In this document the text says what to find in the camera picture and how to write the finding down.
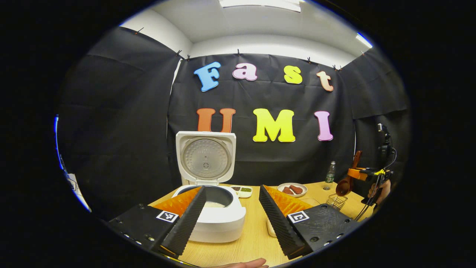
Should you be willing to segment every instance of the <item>water bottle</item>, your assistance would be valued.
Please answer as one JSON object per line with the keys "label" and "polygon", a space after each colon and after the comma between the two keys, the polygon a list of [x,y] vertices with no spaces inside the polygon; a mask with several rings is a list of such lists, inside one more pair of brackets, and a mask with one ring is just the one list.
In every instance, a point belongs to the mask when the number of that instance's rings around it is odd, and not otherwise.
{"label": "water bottle", "polygon": [[332,186],[332,182],[334,181],[334,177],[336,176],[336,162],[332,161],[330,163],[329,171],[326,175],[326,181],[324,183],[324,190],[330,190]]}

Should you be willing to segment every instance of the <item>blue letter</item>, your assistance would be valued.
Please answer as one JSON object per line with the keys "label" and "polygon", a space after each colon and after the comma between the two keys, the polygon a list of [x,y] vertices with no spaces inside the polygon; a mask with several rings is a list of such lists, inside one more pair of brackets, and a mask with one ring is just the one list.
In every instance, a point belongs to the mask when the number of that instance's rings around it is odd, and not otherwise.
{"label": "blue letter", "polygon": [[215,77],[218,79],[218,77],[220,77],[220,74],[216,69],[220,67],[221,64],[219,62],[212,62],[209,65],[203,66],[200,69],[196,69],[195,72],[193,72],[194,74],[198,75],[198,78],[200,78],[200,81],[202,82],[202,92],[218,86],[218,81],[214,81],[211,78]]}

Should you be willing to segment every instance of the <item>black cloth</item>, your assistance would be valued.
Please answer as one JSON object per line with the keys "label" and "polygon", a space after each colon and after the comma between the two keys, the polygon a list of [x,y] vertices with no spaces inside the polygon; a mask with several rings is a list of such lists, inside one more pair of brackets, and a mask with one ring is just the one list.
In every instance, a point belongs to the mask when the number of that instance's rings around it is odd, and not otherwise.
{"label": "black cloth", "polygon": [[70,71],[59,108],[66,168],[94,214],[108,220],[173,190],[167,107],[180,57],[118,27]]}
{"label": "black cloth", "polygon": [[[346,65],[342,71],[346,93],[352,107],[356,126],[356,150],[362,151],[358,167],[383,168],[394,159],[380,158],[378,147],[384,134],[377,124],[385,125],[391,135],[390,145],[397,150],[397,158],[389,167],[392,189],[402,180],[411,142],[409,99],[399,72],[375,47]],[[367,197],[371,183],[355,180],[354,192]]]}
{"label": "black cloth", "polygon": [[[194,71],[212,62],[219,62],[218,86],[202,92],[202,83]],[[238,63],[256,66],[258,79],[241,80],[232,73]],[[303,78],[301,84],[287,83],[284,67],[297,66]],[[316,73],[325,71],[331,77],[334,90],[321,86]],[[197,131],[200,108],[213,108],[211,130],[221,131],[222,108],[233,108],[231,132],[237,136],[235,171],[230,184],[279,185],[286,182],[313,183],[323,181],[331,161],[336,162],[336,178],[342,178],[352,165],[355,129],[345,85],[333,68],[304,60],[265,54],[226,54],[191,58],[182,61],[172,86],[169,105],[169,153],[173,180],[180,182],[175,155],[175,134]],[[276,138],[254,142],[257,118],[253,110],[268,109],[276,120],[283,109],[294,111],[293,134],[296,140],[282,143]],[[327,111],[331,141],[318,140],[316,111]]]}

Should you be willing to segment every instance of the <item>metal basket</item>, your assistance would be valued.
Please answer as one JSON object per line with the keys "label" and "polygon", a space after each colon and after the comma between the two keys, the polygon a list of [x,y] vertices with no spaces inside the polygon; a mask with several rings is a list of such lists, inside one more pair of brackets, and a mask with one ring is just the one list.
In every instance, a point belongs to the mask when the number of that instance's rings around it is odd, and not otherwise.
{"label": "metal basket", "polygon": [[347,197],[333,194],[329,196],[329,199],[326,201],[326,204],[328,204],[329,206],[337,210],[340,210],[344,206],[346,201],[347,201]]}

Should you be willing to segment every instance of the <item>colorful foam letter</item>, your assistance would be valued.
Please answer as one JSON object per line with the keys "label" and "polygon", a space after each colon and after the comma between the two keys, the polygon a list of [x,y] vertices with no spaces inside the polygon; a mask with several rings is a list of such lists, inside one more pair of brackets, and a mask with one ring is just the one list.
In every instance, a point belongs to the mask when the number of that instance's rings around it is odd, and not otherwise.
{"label": "colorful foam letter", "polygon": [[290,84],[300,84],[302,82],[301,70],[296,66],[288,65],[284,67],[284,80]]}
{"label": "colorful foam letter", "polygon": [[334,90],[334,87],[329,85],[330,76],[328,76],[325,71],[320,71],[316,73],[316,75],[321,79],[321,85],[325,90],[327,91]]}
{"label": "colorful foam letter", "polygon": [[258,79],[256,76],[256,66],[251,63],[238,63],[236,70],[233,71],[233,77],[236,79],[246,79],[248,81],[255,81]]}
{"label": "colorful foam letter", "polygon": [[329,112],[326,111],[317,111],[314,113],[314,116],[317,118],[319,123],[319,136],[317,137],[320,141],[330,141],[334,137],[330,133],[329,129]]}
{"label": "colorful foam letter", "polygon": [[[223,126],[221,132],[231,133],[231,119],[236,113],[235,109],[223,108],[220,110],[223,115]],[[211,131],[211,116],[215,114],[215,110],[211,108],[201,108],[197,110],[198,114],[198,130]]]}
{"label": "colorful foam letter", "polygon": [[278,138],[280,142],[291,143],[296,140],[296,137],[293,135],[293,111],[281,110],[276,121],[274,121],[267,109],[255,109],[253,113],[256,115],[257,121],[256,135],[253,137],[253,141],[267,141],[268,137],[265,135],[265,129],[268,132],[271,141],[276,140],[279,130],[281,130],[281,134]]}
{"label": "colorful foam letter", "polygon": [[196,69],[194,74],[198,75],[200,81],[202,82],[202,92],[208,91],[216,86],[218,86],[218,81],[214,81],[212,77],[219,78],[220,74],[216,68],[220,68],[221,64],[219,62],[212,62],[209,65],[205,65],[200,69]]}

